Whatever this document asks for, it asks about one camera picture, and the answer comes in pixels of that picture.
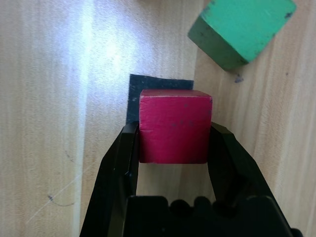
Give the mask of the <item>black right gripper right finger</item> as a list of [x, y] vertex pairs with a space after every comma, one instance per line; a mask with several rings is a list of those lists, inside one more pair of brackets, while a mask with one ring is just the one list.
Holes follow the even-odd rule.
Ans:
[[212, 123], [207, 159], [217, 201], [236, 205], [248, 197], [272, 196], [256, 161], [226, 127]]

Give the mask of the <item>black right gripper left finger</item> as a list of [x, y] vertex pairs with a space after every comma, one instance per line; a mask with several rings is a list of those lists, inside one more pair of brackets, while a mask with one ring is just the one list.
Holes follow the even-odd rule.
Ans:
[[136, 194], [139, 123], [123, 127], [102, 158], [89, 201], [82, 237], [121, 237], [127, 200]]

